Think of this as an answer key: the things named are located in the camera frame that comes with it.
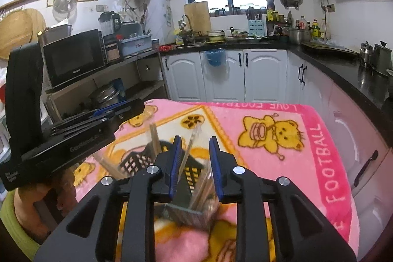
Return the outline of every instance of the silver screw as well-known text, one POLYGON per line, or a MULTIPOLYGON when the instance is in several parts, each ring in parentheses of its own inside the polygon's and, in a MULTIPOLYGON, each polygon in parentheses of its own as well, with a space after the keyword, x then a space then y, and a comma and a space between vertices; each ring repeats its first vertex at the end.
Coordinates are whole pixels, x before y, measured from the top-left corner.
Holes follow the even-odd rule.
POLYGON ((287 177, 281 177, 278 179, 278 183, 283 186, 289 185, 290 182, 290 179, 288 179, 287 177))
POLYGON ((153 174, 158 172, 158 167, 157 166, 150 166, 147 168, 147 173, 153 174))
POLYGON ((101 179, 101 183, 102 183, 103 185, 110 185, 112 182, 113 182, 112 177, 103 177, 103 178, 101 179))
POLYGON ((243 174, 246 170, 243 167, 237 166, 233 168, 233 172, 236 174, 243 174))

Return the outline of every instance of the pink border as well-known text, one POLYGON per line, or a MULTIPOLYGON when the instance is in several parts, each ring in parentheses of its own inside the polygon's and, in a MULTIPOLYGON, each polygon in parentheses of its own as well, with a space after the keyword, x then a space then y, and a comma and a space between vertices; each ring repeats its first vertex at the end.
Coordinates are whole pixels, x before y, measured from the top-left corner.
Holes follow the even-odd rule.
POLYGON ((314 108, 295 104, 254 104, 254 103, 195 103, 233 109, 259 109, 286 111, 300 114, 310 147, 314 156, 321 200, 326 208, 326 218, 348 242, 351 231, 352 207, 351 189, 341 157, 327 130, 325 123, 314 108))

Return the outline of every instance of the red object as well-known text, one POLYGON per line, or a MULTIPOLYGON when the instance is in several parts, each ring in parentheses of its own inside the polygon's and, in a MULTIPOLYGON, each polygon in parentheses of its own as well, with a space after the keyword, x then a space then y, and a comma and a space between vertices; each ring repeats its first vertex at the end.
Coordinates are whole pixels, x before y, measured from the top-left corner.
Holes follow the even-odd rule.
POLYGON ((160 51, 168 52, 174 48, 174 45, 163 45, 160 46, 160 51))
POLYGON ((5 104, 5 84, 0 87, 0 100, 5 104))

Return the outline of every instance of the person's hand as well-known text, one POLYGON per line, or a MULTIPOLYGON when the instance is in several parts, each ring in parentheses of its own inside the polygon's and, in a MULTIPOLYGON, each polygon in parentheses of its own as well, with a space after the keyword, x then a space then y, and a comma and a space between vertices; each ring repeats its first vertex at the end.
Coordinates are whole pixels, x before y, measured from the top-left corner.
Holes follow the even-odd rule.
POLYGON ((42 243, 50 233, 41 221, 34 202, 42 200, 50 189, 55 189, 58 194, 57 209, 66 216, 77 204, 74 181, 73 172, 67 169, 48 184, 38 183, 17 188, 14 197, 15 216, 34 241, 42 243))

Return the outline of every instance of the microwave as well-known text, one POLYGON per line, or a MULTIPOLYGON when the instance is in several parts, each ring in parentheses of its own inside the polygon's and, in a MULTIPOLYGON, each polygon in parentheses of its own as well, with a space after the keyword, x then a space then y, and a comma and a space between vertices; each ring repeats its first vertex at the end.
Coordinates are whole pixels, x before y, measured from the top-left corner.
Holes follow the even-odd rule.
POLYGON ((98 29, 60 39, 43 46, 41 51, 44 78, 47 78, 44 90, 47 93, 94 74, 108 63, 103 37, 98 29))

